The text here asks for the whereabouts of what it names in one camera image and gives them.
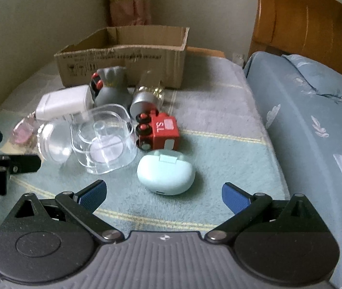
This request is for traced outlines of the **pink beige curtain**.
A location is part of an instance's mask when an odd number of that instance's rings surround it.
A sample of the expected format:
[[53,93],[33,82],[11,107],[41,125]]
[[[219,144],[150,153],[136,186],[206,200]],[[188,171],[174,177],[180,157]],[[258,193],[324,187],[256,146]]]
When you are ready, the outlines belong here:
[[112,26],[151,25],[150,0],[109,0]]

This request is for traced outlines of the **cardboard box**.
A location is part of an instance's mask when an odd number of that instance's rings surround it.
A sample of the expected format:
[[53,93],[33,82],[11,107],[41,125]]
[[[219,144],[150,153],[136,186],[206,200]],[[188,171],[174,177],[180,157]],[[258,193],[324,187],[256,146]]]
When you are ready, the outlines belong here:
[[188,27],[177,26],[106,27],[54,57],[65,87],[88,84],[98,69],[124,66],[129,85],[151,71],[165,87],[179,89],[188,33]]

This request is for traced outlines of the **pink perfume bottle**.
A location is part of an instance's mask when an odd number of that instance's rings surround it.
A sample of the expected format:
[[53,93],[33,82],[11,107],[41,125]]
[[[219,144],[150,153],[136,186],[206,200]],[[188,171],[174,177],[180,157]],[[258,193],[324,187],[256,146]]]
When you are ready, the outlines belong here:
[[14,145],[29,145],[34,140],[39,126],[35,112],[30,113],[13,128],[10,142]]

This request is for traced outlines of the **wall power socket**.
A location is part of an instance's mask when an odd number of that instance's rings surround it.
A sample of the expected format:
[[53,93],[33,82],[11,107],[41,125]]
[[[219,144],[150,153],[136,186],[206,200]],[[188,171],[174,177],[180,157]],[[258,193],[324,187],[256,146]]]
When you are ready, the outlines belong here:
[[239,66],[244,66],[245,56],[242,53],[235,53],[234,52],[232,54],[232,61]]

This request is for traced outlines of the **wooden headboard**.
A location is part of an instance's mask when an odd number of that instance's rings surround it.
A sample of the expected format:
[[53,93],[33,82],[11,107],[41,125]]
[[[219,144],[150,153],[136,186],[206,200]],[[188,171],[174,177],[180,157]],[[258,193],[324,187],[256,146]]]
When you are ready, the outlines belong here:
[[342,3],[258,0],[249,54],[299,54],[342,74]]

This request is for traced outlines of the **white plastic box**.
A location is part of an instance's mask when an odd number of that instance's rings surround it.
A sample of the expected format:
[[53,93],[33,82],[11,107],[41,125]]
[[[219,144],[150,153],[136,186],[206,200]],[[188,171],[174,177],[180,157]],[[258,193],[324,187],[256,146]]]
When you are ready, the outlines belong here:
[[35,118],[41,121],[65,118],[88,111],[92,106],[93,98],[88,85],[69,87],[43,95],[36,107]]

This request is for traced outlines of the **mint green earbud case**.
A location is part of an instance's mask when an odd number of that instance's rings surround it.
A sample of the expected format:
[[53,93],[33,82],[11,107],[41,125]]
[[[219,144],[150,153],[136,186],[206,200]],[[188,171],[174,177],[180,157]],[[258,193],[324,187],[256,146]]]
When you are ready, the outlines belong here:
[[137,176],[139,182],[149,191],[175,196],[190,189],[195,180],[196,169],[184,154],[157,149],[140,159]]

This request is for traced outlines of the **black toy car red wheels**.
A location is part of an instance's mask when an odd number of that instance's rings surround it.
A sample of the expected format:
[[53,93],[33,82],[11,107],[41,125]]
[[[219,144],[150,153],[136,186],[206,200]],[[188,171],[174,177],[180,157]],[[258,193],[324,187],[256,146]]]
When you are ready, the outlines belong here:
[[104,82],[102,78],[97,72],[94,72],[90,79],[90,89],[91,89],[93,98],[96,98],[98,96],[103,86],[104,86]]

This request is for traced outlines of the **red toy train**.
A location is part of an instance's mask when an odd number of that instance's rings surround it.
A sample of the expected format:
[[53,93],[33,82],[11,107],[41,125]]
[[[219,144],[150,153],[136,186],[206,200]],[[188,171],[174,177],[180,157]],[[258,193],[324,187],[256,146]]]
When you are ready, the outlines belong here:
[[136,121],[136,145],[142,151],[178,150],[180,133],[174,116],[152,110],[138,114]]

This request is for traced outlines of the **clear round jar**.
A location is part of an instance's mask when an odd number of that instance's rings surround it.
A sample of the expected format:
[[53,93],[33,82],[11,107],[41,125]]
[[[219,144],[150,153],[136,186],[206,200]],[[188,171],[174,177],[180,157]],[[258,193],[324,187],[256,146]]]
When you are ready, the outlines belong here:
[[43,123],[38,128],[37,146],[44,160],[64,164],[72,153],[69,122],[55,119]]

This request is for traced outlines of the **blue floral pillow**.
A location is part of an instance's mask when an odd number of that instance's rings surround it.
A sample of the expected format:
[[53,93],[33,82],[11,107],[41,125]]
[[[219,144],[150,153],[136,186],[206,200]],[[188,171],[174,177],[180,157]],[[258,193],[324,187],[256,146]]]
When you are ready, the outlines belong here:
[[283,55],[317,94],[342,100],[342,74],[301,55]]

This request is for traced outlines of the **glass bottle silver cap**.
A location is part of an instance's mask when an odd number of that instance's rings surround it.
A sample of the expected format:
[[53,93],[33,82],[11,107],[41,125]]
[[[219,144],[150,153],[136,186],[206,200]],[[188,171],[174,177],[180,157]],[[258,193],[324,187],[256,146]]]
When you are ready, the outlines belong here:
[[164,90],[162,80],[153,71],[143,73],[133,92],[130,115],[135,118],[141,113],[160,111],[164,102]]

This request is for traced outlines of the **grey elephant figurine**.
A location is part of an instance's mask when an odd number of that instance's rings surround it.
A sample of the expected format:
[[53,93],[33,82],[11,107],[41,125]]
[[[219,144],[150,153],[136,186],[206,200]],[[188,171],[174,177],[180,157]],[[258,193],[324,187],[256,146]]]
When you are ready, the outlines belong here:
[[127,68],[111,66],[98,69],[97,73],[102,78],[104,86],[94,99],[95,106],[118,104],[128,109],[132,102],[132,95],[128,90]]

